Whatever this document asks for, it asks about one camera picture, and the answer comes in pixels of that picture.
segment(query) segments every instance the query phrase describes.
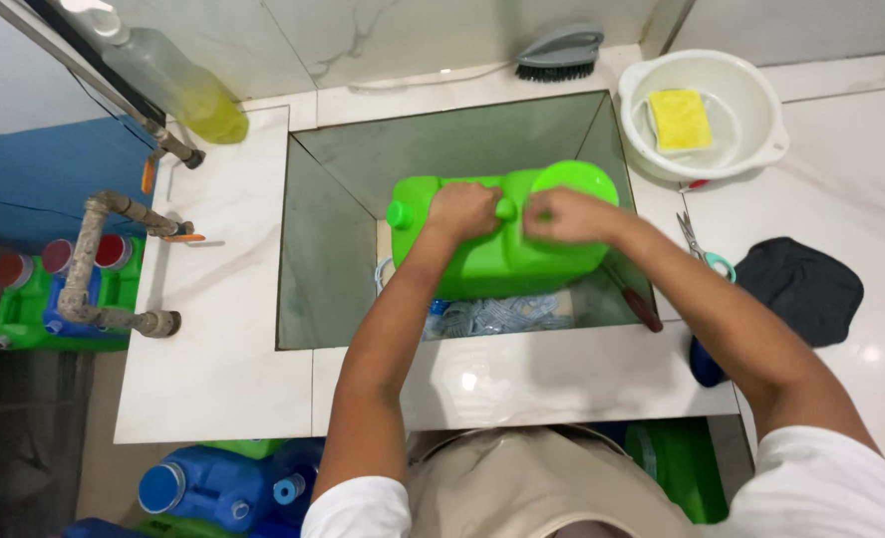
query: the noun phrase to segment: green plastic container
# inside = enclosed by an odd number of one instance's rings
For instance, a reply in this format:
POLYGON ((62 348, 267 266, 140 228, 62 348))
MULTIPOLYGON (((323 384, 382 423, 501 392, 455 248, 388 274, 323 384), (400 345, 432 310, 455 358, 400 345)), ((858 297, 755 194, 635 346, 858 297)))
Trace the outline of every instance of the green plastic container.
POLYGON ((134 531, 150 538, 244 538, 246 534, 230 532, 207 520, 181 518, 161 512, 145 518, 134 531))
POLYGON ((442 274, 436 291, 438 299, 549 293, 591 272, 609 250, 604 244, 562 245, 523 237, 522 212, 531 192, 563 186, 618 205, 615 185, 604 171, 589 163, 562 161, 504 176, 416 176, 401 180, 393 189, 393 202, 386 210, 386 220, 393 229, 393 262, 398 267, 425 224, 433 195, 444 185, 457 181, 502 188, 503 198, 496 207, 496 216, 503 219, 503 224, 488 236, 460 245, 442 274))
MULTIPOLYGON (((145 240, 130 238, 130 241, 133 253, 119 271, 94 267, 101 276, 98 306, 134 311, 137 305, 145 240)), ((40 256, 31 256, 31 259, 34 271, 27 283, 18 289, 5 289, 0 296, 0 337, 7 337, 10 341, 7 349, 120 351, 127 348, 129 341, 124 339, 69 338, 47 332, 41 315, 47 306, 53 275, 43 270, 40 256)))
POLYGON ((286 439, 240 439, 226 441, 201 441, 197 444, 236 452, 247 458, 263 459, 276 452, 286 439))
POLYGON ((693 523, 711 525, 729 517, 704 418, 634 422, 625 434, 625 452, 693 523))

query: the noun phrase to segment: dark towel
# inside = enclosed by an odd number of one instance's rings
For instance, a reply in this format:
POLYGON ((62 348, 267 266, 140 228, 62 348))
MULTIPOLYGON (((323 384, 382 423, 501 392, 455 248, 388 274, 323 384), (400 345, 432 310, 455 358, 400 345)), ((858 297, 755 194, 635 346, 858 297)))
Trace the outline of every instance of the dark towel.
POLYGON ((846 265, 791 238, 762 241, 736 265, 738 284, 812 348, 844 342, 865 287, 846 265))

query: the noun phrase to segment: white t-shirt sleeve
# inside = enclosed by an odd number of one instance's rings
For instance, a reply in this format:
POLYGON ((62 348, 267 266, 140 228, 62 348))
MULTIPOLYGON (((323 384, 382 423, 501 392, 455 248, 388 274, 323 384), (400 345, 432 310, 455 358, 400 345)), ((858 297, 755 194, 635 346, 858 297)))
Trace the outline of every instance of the white t-shirt sleeve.
POLYGON ((405 538, 412 520, 406 488, 386 477, 338 483, 309 506, 301 538, 405 538))
POLYGON ((885 459, 821 428, 775 430, 758 444, 756 472, 711 538, 885 537, 885 459))

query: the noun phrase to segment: scissors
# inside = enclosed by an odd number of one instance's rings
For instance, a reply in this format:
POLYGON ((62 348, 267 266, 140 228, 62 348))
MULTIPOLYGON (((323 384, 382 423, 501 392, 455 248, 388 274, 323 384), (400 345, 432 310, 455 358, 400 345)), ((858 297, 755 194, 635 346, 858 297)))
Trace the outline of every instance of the scissors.
POLYGON ((736 281, 736 268, 728 260, 718 256, 713 252, 705 252, 702 250, 702 247, 698 246, 698 241, 695 239, 695 232, 691 229, 691 220, 688 218, 688 212, 682 212, 682 214, 675 214, 679 219, 679 225, 682 226, 682 233, 685 234, 685 239, 688 241, 688 251, 700 259, 702 262, 706 263, 709 267, 712 267, 712 270, 715 269, 715 264, 721 264, 725 267, 725 270, 728 272, 726 278, 729 282, 735 283, 736 281))

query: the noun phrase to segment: yellow liquid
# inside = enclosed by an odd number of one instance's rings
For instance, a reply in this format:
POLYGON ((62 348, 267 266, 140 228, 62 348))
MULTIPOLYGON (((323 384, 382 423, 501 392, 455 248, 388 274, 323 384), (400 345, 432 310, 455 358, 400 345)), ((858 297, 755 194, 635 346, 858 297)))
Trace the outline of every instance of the yellow liquid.
POLYGON ((246 138, 246 131, 250 127, 250 120, 243 112, 237 110, 223 92, 216 93, 215 107, 208 106, 206 111, 190 110, 185 117, 177 119, 210 143, 237 143, 246 138))

